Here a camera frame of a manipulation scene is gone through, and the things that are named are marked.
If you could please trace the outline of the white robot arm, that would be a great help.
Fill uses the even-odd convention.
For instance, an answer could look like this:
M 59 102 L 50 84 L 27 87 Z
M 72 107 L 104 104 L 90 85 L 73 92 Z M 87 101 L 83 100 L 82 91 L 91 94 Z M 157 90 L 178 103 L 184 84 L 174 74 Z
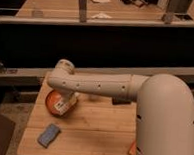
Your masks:
M 77 75 L 74 65 L 61 59 L 47 84 L 65 100 L 85 93 L 135 102 L 136 155 L 194 155 L 193 93 L 175 75 Z

